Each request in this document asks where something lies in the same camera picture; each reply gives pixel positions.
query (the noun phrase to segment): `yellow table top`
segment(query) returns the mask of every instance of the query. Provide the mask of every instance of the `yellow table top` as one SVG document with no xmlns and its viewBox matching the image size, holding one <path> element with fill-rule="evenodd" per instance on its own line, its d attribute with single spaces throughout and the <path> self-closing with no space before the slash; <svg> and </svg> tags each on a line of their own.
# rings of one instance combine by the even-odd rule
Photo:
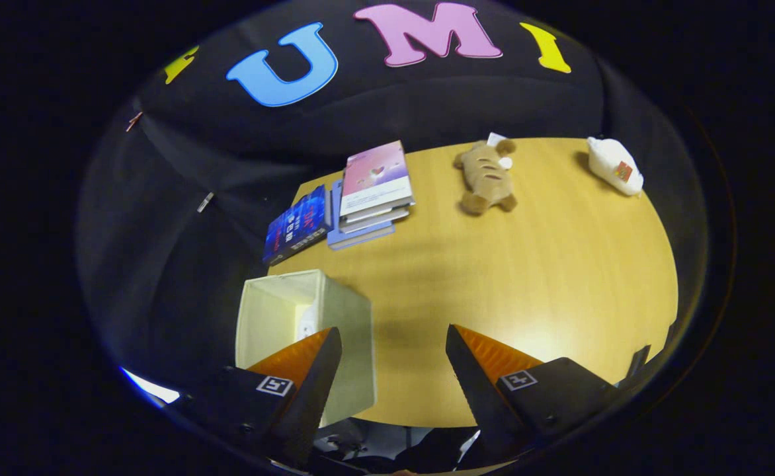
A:
<svg viewBox="0 0 775 476">
<path fill-rule="evenodd" d="M 584 139 L 516 142 L 511 213 L 461 212 L 452 161 L 470 144 L 408 153 L 417 205 L 393 235 L 337 252 L 322 241 L 270 268 L 322 269 L 372 302 L 378 402 L 357 418 L 475 425 L 446 356 L 449 323 L 545 362 L 568 356 L 610 383 L 636 350 L 663 348 L 678 284 L 647 193 L 628 198 L 591 174 Z M 302 184 L 294 201 L 341 176 Z"/>
</svg>

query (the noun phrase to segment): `white paper tag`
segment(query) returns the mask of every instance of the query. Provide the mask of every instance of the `white paper tag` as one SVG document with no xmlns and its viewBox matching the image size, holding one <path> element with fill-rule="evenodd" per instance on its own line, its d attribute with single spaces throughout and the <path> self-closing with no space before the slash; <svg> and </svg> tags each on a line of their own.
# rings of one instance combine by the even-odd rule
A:
<svg viewBox="0 0 775 476">
<path fill-rule="evenodd" d="M 499 144 L 499 141 L 502 141 L 502 139 L 508 139 L 508 138 L 506 138 L 505 136 L 500 136 L 495 132 L 491 132 L 491 135 L 487 136 L 487 145 L 490 145 L 490 147 L 496 147 L 496 145 Z"/>
</svg>

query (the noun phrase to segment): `white plush toy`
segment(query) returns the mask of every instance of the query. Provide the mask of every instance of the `white plush toy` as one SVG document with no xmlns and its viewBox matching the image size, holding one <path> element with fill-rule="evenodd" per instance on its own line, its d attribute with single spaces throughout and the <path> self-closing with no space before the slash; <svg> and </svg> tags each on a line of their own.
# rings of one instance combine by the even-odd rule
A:
<svg viewBox="0 0 775 476">
<path fill-rule="evenodd" d="M 623 144 L 614 139 L 587 138 L 587 148 L 590 149 L 587 163 L 591 172 L 626 195 L 643 190 L 643 175 Z"/>
</svg>

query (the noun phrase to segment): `black fabric backdrop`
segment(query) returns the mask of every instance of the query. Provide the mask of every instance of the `black fabric backdrop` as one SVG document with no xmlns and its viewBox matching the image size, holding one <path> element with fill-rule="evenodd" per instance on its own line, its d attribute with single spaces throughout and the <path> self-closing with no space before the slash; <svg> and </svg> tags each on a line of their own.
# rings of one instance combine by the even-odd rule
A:
<svg viewBox="0 0 775 476">
<path fill-rule="evenodd" d="M 668 118 L 574 40 L 545 26 L 572 72 L 544 69 L 519 25 L 538 22 L 496 3 L 464 3 L 503 57 L 464 58 L 453 40 L 448 57 L 428 52 L 421 63 L 388 67 L 375 28 L 352 16 L 372 3 L 299 0 L 218 31 L 171 84 L 159 73 L 116 112 L 83 185 L 76 254 L 91 317 L 119 364 L 174 389 L 233 364 L 239 295 L 246 278 L 266 274 L 260 255 L 270 220 L 301 182 L 397 138 L 406 151 L 491 130 L 619 139 L 671 240 L 680 316 L 694 309 L 706 211 L 694 161 Z M 397 4 L 432 18 L 433 2 Z M 227 81 L 228 69 L 259 49 L 269 50 L 279 78 L 306 73 L 299 52 L 276 42 L 314 21 L 339 61 L 326 87 L 267 108 Z M 142 118 L 125 132 L 137 111 Z M 209 192 L 215 198 L 198 214 Z"/>
</svg>

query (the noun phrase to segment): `red label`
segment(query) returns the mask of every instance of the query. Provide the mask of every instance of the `red label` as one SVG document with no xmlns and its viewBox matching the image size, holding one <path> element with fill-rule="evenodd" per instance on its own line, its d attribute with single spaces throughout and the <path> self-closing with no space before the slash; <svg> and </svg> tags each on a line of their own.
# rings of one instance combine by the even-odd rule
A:
<svg viewBox="0 0 775 476">
<path fill-rule="evenodd" d="M 614 171 L 614 175 L 620 177 L 624 182 L 629 182 L 629 177 L 632 175 L 632 167 L 629 167 L 625 162 L 620 161 L 620 165 Z"/>
</svg>

